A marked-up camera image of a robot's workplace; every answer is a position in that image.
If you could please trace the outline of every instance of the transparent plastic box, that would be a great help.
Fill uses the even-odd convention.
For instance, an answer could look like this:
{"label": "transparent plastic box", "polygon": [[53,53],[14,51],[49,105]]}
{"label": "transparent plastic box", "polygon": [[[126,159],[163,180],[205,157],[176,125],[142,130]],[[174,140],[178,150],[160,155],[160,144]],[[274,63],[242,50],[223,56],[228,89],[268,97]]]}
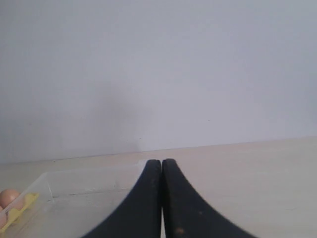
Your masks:
{"label": "transparent plastic box", "polygon": [[134,165],[42,174],[6,207],[11,209],[28,193],[39,197],[5,238],[78,238],[85,235],[122,202],[139,178],[146,161]]}

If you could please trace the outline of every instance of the black curved object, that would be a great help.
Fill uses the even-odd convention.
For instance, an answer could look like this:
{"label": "black curved object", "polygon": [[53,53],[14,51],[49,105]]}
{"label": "black curved object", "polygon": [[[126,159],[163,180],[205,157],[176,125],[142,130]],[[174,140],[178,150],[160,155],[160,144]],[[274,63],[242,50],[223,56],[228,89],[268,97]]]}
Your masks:
{"label": "black curved object", "polygon": [[163,215],[167,238],[255,238],[209,206],[174,159],[162,163]]}
{"label": "black curved object", "polygon": [[107,219],[84,238],[159,238],[160,178],[160,161],[147,161],[127,197]]}

